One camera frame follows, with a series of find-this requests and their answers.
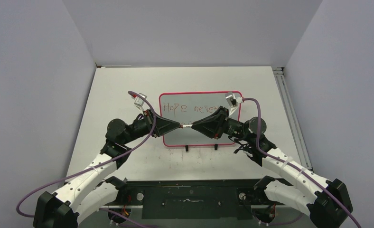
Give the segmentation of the white whiteboard marker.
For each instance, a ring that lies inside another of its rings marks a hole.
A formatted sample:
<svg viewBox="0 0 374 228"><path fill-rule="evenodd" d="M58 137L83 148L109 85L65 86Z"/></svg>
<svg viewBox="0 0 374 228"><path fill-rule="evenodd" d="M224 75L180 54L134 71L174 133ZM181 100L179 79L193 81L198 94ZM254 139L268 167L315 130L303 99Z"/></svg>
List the white whiteboard marker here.
<svg viewBox="0 0 374 228"><path fill-rule="evenodd" d="M191 128L193 125L192 124L185 124L182 125L181 128Z"/></svg>

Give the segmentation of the pink framed whiteboard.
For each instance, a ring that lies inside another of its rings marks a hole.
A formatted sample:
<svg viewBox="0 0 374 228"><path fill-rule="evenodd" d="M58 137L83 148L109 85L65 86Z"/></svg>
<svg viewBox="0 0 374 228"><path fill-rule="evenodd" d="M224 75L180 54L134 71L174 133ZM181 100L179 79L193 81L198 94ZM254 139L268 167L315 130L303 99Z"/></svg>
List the pink framed whiteboard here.
<svg viewBox="0 0 374 228"><path fill-rule="evenodd" d="M180 92L162 93L159 96L160 115L181 125L191 125L193 122L208 117L220 106L229 107L225 98L226 91L211 92ZM179 128L163 136L163 143L167 147L201 147L201 146L229 146L234 143L223 135L219 140L191 129Z"/></svg>

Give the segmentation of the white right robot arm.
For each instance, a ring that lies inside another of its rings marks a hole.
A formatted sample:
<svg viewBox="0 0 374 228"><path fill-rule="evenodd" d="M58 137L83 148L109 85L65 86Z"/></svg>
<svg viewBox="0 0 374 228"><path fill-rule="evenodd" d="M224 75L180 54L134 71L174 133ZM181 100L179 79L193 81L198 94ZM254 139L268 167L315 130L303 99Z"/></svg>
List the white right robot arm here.
<svg viewBox="0 0 374 228"><path fill-rule="evenodd" d="M307 215L318 228L338 228L347 218L358 226L346 185L339 179L319 176L295 162L266 138L265 127L260 115L243 123L231 118L225 107L192 124L193 130L209 138L219 139L226 134L236 143L243 142L240 151L288 182L283 184L264 177L254 186L254 197L259 203L270 200L294 208Z"/></svg>

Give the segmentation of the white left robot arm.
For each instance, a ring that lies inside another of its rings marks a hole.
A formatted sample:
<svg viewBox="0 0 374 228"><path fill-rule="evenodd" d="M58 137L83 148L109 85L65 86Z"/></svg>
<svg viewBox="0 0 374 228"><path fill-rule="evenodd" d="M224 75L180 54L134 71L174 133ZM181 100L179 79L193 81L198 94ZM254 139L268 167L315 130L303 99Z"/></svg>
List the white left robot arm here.
<svg viewBox="0 0 374 228"><path fill-rule="evenodd" d="M109 177L128 159L133 148L126 144L143 138L157 138L175 129L181 124L158 116L148 109L140 114L132 124L121 119L108 123L105 144L96 157L82 171L71 175L68 183L53 193L42 193L36 205L33 218L35 228L76 228L101 206L113 202L123 204L127 191L122 188L125 181Z"/></svg>

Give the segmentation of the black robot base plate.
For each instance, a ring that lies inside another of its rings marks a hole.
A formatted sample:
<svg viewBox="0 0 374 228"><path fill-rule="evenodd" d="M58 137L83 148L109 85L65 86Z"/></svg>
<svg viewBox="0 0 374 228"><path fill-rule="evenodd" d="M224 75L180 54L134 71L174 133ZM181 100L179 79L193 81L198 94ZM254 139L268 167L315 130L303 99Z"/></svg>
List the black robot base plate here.
<svg viewBox="0 0 374 228"><path fill-rule="evenodd" d="M254 189L258 179L129 181L109 206L141 208L143 219L251 219L249 208L274 202Z"/></svg>

